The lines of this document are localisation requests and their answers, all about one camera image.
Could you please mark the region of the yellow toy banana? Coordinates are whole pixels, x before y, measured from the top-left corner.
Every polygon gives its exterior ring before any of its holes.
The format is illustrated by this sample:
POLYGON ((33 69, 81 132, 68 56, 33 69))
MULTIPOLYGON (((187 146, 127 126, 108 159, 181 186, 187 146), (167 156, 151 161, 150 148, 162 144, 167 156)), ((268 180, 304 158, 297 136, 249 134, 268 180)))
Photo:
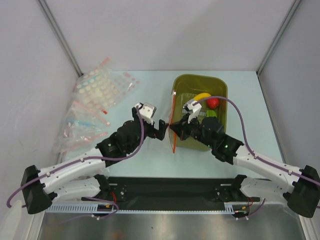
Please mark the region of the yellow toy banana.
POLYGON ((211 95, 209 93, 202 92, 202 93, 199 93, 196 96, 194 96, 193 99, 198 102, 202 99, 209 98, 209 97, 211 97, 211 95))

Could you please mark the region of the green toy starfruit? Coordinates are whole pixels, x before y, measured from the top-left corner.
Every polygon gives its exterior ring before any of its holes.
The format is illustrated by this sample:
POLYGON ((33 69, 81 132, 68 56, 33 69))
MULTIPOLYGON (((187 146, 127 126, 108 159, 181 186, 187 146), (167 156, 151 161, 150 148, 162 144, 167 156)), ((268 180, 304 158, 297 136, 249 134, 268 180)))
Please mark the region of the green toy starfruit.
POLYGON ((206 117, 217 117, 217 113, 214 110, 207 110, 206 117))

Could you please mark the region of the pile of clear zip bags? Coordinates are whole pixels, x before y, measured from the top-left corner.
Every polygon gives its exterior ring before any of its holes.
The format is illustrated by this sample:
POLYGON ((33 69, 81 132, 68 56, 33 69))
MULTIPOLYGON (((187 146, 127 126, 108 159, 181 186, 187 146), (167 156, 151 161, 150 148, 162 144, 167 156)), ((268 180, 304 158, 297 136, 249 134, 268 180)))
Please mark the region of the pile of clear zip bags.
POLYGON ((53 150, 59 154, 83 152, 106 137, 111 126, 109 109, 123 102, 141 83, 129 71, 113 70, 108 57, 85 72, 76 80, 53 150))

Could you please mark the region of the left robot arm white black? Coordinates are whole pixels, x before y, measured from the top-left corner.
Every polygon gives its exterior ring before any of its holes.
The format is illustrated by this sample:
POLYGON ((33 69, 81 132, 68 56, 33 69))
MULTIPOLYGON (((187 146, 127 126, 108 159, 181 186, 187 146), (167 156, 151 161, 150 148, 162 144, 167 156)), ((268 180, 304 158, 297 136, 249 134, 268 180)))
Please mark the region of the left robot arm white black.
POLYGON ((96 174, 85 181, 74 180, 133 157, 147 137, 162 141, 168 123, 159 120, 159 128, 156 129, 152 120, 154 113, 153 109, 138 104, 132 108, 132 120, 126 121, 86 153, 42 169, 37 169, 35 165, 27 167, 20 189, 28 214, 45 211, 59 200, 107 199, 110 186, 103 175, 96 174))

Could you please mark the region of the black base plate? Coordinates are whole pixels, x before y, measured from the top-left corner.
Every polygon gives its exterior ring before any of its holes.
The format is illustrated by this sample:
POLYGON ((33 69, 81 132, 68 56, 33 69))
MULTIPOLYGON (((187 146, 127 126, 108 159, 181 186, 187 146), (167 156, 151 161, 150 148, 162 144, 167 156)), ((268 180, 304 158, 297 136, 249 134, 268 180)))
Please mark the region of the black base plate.
POLYGON ((215 206, 219 203, 258 203, 260 198, 247 197, 232 188, 232 178, 154 178, 105 177, 94 178, 101 184, 98 199, 116 204, 136 206, 215 206))

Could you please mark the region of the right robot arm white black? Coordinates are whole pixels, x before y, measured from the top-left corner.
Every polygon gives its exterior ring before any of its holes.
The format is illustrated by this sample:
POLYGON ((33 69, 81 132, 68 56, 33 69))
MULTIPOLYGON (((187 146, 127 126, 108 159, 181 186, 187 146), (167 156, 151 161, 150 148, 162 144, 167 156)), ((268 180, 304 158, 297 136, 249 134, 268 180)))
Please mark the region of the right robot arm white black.
POLYGON ((237 176, 230 188, 231 196, 242 201, 245 197, 258 197, 286 204, 296 214, 312 218, 320 201, 320 176, 309 165, 304 168, 279 163, 262 157, 242 141, 225 133, 216 117, 205 117, 201 122, 189 116, 170 125, 170 129, 184 141, 188 138, 206 145, 221 162, 251 170, 264 180, 237 176))

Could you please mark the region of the olive green plastic bin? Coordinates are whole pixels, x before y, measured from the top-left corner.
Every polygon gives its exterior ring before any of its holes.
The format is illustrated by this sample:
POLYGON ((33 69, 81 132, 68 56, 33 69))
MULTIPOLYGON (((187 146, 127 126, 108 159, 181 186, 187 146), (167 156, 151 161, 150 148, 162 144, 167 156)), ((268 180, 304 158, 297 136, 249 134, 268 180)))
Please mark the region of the olive green plastic bin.
MULTIPOLYGON (((212 96, 228 96, 227 84, 217 78, 211 76, 203 76, 196 74, 182 74, 178 76, 172 87, 172 107, 170 113, 170 123, 179 121, 187 112, 183 109, 183 105, 191 100, 193 97, 208 93, 212 96)), ((201 110, 198 114, 198 121, 201 122, 207 114, 215 113, 219 123, 225 128, 227 127, 227 103, 224 100, 220 101, 220 104, 211 109, 208 107, 207 102, 201 103, 201 110)), ((170 129, 169 140, 174 153, 177 153, 177 148, 188 148, 198 151, 207 152, 209 147, 189 137, 188 139, 181 141, 179 137, 170 129)))

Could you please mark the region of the red toy apple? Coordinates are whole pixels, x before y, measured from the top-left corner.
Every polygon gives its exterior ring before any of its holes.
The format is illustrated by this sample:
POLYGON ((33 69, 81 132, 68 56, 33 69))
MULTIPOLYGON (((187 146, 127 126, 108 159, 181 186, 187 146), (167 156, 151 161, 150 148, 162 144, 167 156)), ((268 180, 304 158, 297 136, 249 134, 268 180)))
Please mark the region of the red toy apple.
POLYGON ((220 105, 220 100, 218 98, 210 98, 206 100, 206 104, 211 110, 215 110, 220 105))

